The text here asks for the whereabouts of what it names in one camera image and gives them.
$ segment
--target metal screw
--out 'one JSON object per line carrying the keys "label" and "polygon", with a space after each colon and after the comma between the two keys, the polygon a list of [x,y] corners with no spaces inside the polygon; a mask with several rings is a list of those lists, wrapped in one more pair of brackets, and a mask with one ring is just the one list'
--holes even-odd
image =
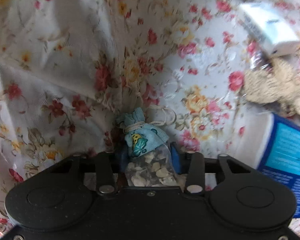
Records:
{"label": "metal screw", "polygon": [[147,196],[148,197],[153,197],[155,195],[155,191],[149,191],[148,193],[147,193]]}
{"label": "metal screw", "polygon": [[203,188],[200,185],[189,185],[187,187],[187,191],[189,191],[191,194],[194,194],[203,191]]}
{"label": "metal screw", "polygon": [[24,240],[22,236],[16,235],[14,236],[13,240]]}
{"label": "metal screw", "polygon": [[102,186],[99,188],[99,191],[100,191],[101,193],[104,193],[104,194],[109,194],[109,193],[114,192],[114,187],[111,186],[111,185],[102,185]]}

